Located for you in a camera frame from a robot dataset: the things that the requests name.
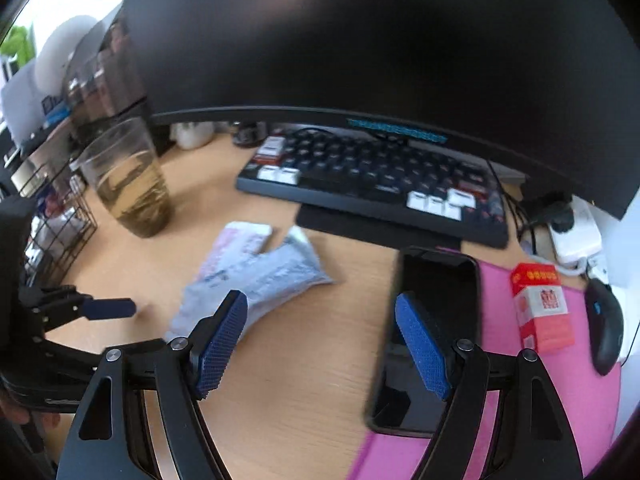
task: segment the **monitor screen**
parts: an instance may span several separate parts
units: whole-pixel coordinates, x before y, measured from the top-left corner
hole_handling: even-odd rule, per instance
[[[156,121],[423,139],[619,218],[638,190],[640,52],[608,0],[125,0]]]

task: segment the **computer mouse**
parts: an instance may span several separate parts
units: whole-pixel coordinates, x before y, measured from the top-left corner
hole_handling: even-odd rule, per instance
[[[616,364],[622,348],[622,309],[609,286],[597,278],[589,280],[584,291],[584,301],[589,320],[591,360],[596,371],[604,376]]]

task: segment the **wooden desk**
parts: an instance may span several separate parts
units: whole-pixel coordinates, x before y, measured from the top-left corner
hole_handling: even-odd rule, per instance
[[[132,319],[77,320],[50,339],[87,351],[162,337],[222,228],[233,220],[263,222],[277,246],[298,205],[235,190],[253,150],[219,136],[194,152],[174,148],[162,168],[176,206],[169,226],[142,240],[112,219],[88,193],[99,229],[67,281],[97,298],[131,297]],[[514,241],[498,251],[464,242],[466,254],[511,268],[526,259]],[[238,345],[220,388],[200,403],[209,431],[235,480],[340,480],[366,427],[363,410],[388,308],[396,251],[307,232],[335,285],[315,286],[265,316]],[[568,282],[577,285],[573,280]],[[148,418],[165,479],[177,478],[155,393]],[[70,416],[53,437],[58,449]]]

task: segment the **smartphone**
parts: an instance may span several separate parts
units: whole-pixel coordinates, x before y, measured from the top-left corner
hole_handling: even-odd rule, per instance
[[[480,344],[481,283],[476,261],[464,254],[409,248],[401,251],[376,375],[366,407],[367,425],[377,433],[430,438],[445,403],[424,387],[396,324],[396,297],[412,291],[451,340]]]

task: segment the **keyboard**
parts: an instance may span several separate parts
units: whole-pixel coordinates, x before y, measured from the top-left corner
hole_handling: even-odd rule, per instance
[[[395,137],[310,128],[269,136],[236,187],[496,248],[508,241],[499,186],[487,170]]]

